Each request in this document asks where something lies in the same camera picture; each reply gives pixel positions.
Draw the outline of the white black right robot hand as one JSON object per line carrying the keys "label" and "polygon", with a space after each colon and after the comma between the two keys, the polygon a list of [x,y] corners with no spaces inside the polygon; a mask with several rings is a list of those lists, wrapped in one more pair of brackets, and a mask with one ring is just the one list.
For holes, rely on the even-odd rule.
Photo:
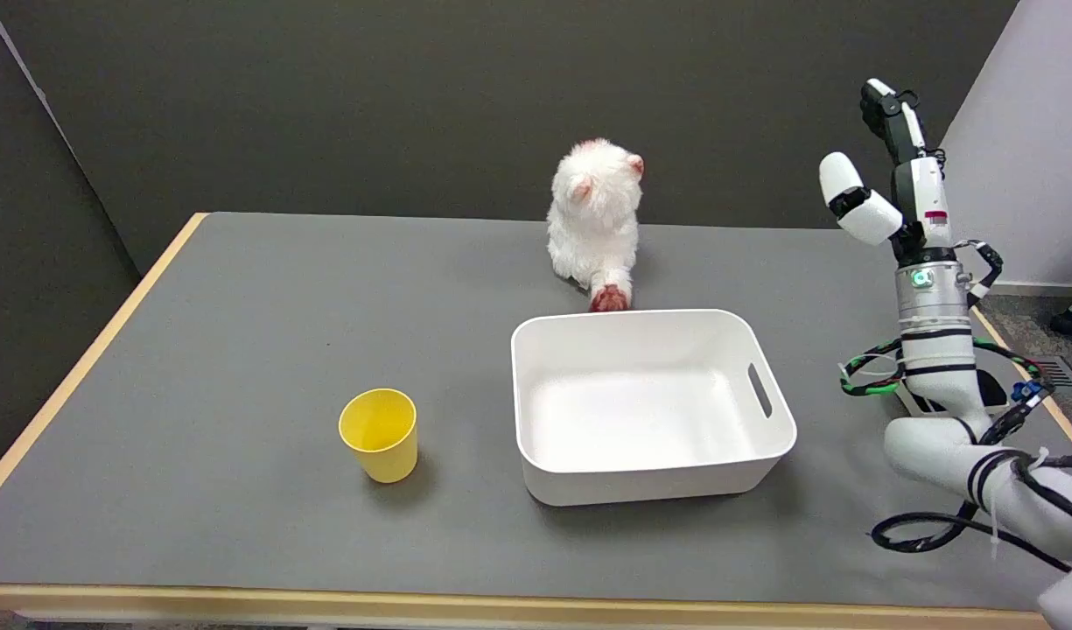
{"label": "white black right robot hand", "polygon": [[867,186],[843,152],[828,154],[818,167],[823,202],[842,230],[868,246],[889,242],[899,259],[953,244],[941,152],[928,147],[917,104],[911,89],[876,77],[860,89],[864,123],[893,163],[888,197]]}

